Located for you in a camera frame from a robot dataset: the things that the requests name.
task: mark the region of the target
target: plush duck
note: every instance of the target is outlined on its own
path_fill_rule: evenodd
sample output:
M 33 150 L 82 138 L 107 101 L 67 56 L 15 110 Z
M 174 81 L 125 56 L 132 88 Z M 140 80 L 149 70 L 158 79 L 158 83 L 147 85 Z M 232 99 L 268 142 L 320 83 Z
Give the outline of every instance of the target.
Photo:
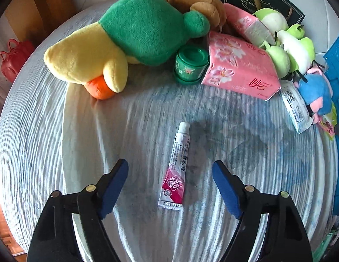
M 119 0 L 98 22 L 48 48 L 44 61 L 57 78 L 103 100 L 124 89 L 128 63 L 162 64 L 209 29 L 203 14 L 183 15 L 165 0 Z

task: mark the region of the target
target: pink tissue pack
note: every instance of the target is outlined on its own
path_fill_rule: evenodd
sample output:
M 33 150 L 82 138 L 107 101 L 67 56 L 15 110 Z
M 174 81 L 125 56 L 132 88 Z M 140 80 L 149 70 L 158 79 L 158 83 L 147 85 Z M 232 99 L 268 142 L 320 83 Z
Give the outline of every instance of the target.
M 228 3 L 225 3 L 223 6 L 226 11 L 227 23 L 244 39 L 258 47 L 265 40 L 270 45 L 275 45 L 274 36 L 255 16 Z
M 205 85 L 262 100 L 270 99 L 281 87 L 268 53 L 253 44 L 211 31 L 209 53 L 210 65 L 202 80 Z

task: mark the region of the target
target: wet wipes packet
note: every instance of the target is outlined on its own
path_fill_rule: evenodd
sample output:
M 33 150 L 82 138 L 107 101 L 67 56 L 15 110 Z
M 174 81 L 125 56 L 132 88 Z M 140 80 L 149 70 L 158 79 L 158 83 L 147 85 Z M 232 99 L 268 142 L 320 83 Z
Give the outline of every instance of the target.
M 280 80 L 280 84 L 281 89 L 279 90 L 279 94 L 292 119 L 296 132 L 300 134 L 312 125 L 313 118 L 309 117 L 305 102 L 293 83 L 286 80 Z

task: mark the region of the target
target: green plush toy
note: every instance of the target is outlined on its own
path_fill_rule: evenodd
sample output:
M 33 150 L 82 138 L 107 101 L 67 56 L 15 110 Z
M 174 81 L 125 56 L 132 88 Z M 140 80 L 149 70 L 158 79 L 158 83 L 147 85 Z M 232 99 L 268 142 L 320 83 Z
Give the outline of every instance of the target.
M 284 78 L 290 70 L 291 63 L 287 52 L 283 49 L 283 45 L 281 47 L 270 46 L 266 41 L 262 45 L 265 46 L 265 51 L 269 54 L 275 65 L 278 78 Z
M 286 31 L 290 35 L 294 36 L 298 40 L 301 40 L 305 35 L 304 26 L 300 24 L 294 24 Z
M 48 48 L 44 61 L 57 78 L 107 99 L 124 89 L 128 63 L 164 63 L 190 38 L 209 29 L 201 13 L 183 15 L 165 0 L 119 0 L 98 22 Z
M 281 30 L 277 33 L 280 44 L 284 45 L 284 50 L 288 53 L 291 61 L 290 72 L 299 71 L 305 75 L 315 60 L 314 44 L 308 37 L 298 40 L 295 36 Z
M 272 34 L 280 30 L 288 29 L 288 24 L 285 17 L 278 11 L 270 8 L 263 8 L 256 11 L 254 15 L 268 28 Z

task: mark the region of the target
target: white tube cap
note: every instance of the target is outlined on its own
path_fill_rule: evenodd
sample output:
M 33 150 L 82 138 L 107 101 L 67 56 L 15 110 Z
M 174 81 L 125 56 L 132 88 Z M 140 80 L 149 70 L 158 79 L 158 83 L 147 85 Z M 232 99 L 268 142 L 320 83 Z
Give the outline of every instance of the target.
M 179 124 L 178 133 L 189 134 L 189 130 L 190 130 L 190 123 L 181 122 Z

